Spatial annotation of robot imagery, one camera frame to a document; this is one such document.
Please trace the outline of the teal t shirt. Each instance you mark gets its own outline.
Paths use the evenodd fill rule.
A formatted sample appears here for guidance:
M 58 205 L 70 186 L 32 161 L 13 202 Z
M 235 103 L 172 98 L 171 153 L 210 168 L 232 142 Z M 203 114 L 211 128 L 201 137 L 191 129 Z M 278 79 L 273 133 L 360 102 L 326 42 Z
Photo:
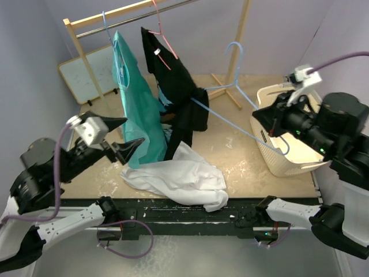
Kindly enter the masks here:
M 119 32 L 115 32 L 113 42 L 124 61 L 127 87 L 118 85 L 126 123 L 122 134 L 125 141 L 144 138 L 129 160 L 129 167 L 138 169 L 140 165 L 161 162 L 167 150 L 167 143 L 160 123 L 158 100 L 141 74 L 138 62 L 130 47 Z

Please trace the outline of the black t shirt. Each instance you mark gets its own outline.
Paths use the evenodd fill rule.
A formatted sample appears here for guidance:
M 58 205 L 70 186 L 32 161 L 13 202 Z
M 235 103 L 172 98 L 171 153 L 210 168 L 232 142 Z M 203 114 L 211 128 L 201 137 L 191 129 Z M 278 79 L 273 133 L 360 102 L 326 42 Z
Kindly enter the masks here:
M 161 123 L 169 127 L 164 160 L 171 160 L 181 142 L 190 147 L 193 133 L 207 130 L 208 93 L 195 84 L 179 57 L 153 32 L 142 27 L 141 36 L 148 72 L 154 75 L 159 89 Z

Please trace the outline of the blue hanger of teal shirt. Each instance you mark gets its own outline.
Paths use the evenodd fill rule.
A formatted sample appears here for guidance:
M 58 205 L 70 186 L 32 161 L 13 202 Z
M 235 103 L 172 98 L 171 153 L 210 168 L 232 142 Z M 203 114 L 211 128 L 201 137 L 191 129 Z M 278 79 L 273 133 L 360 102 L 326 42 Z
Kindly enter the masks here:
M 103 16 L 104 28 L 108 35 L 108 38 L 109 38 L 109 41 L 112 47 L 112 52 L 113 52 L 113 66 L 112 66 L 113 79 L 118 83 L 118 85 L 127 87 L 127 84 L 126 84 L 127 76 L 126 76 L 125 69 L 124 69 L 125 64 L 124 64 L 124 61 L 121 61 L 121 56 L 118 55 L 118 52 L 116 50 L 116 43 L 113 42 L 113 39 L 108 30 L 105 11 L 102 11 L 102 16 Z

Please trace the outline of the white t shirt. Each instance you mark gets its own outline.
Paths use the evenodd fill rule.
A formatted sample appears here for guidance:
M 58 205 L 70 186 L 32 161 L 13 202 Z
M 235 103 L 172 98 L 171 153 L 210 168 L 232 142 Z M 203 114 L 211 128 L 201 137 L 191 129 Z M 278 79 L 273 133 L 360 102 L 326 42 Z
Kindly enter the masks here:
M 228 202 L 223 173 L 184 142 L 171 160 L 143 164 L 121 171 L 123 180 L 134 189 L 165 196 L 182 205 L 201 205 L 214 212 Z

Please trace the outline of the pink hanger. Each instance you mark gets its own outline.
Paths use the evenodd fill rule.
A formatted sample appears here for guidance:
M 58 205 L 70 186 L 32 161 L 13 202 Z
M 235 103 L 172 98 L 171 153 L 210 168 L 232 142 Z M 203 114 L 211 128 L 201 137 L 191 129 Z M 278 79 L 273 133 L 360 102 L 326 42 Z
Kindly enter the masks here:
M 159 26 L 159 31 L 158 32 L 154 32 L 154 31 L 149 31 L 149 33 L 152 33 L 154 35 L 159 35 L 163 38 L 164 42 L 167 44 L 170 52 L 172 53 L 172 55 L 174 56 L 175 59 L 179 59 L 176 52 L 173 50 L 173 48 L 171 47 L 171 45 L 169 44 L 167 38 L 165 37 L 164 33 L 163 33 L 163 29 L 162 29 L 162 25 L 161 25 L 161 18 L 160 18 L 160 13 L 159 13 L 159 9 L 157 7 L 156 1 L 155 0 L 151 0 L 153 6 L 155 7 L 155 11 L 156 11 L 156 15 L 157 15 L 157 20 L 158 20 L 158 26 Z M 155 56 L 157 56 L 159 58 L 159 60 L 161 60 L 161 62 L 167 67 L 168 70 L 171 70 L 171 68 L 168 66 L 168 64 L 165 62 L 165 60 L 163 60 L 163 58 L 160 56 L 160 49 L 157 49 L 154 51 Z

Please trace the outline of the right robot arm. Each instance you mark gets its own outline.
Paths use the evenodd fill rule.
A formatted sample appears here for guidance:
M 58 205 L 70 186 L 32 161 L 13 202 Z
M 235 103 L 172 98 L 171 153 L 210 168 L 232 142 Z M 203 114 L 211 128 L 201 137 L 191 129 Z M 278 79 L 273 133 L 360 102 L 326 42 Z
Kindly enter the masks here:
M 329 93 L 318 111 L 301 96 L 289 104 L 290 92 L 253 112 L 272 137 L 291 134 L 329 163 L 342 184 L 343 203 L 303 205 L 275 196 L 256 207 L 263 226 L 285 222 L 310 230 L 327 246 L 360 259 L 368 258 L 368 136 L 363 128 L 368 107 L 345 92 Z

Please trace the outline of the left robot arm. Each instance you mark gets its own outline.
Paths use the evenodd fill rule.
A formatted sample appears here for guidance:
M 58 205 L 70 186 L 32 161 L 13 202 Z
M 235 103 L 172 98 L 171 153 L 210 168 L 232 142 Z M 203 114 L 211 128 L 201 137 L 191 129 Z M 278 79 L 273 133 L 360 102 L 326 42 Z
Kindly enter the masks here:
M 73 148 L 65 150 L 60 140 L 40 138 L 21 155 L 24 170 L 13 182 L 1 216 L 1 272 L 31 265 L 50 247 L 89 227 L 120 225 L 120 212 L 109 196 L 65 218 L 57 219 L 57 214 L 61 184 L 104 157 L 127 164 L 144 142 L 144 138 L 123 144 L 106 141 L 106 135 L 125 122 L 92 112 L 74 116 L 65 125 L 65 130 L 79 135 Z

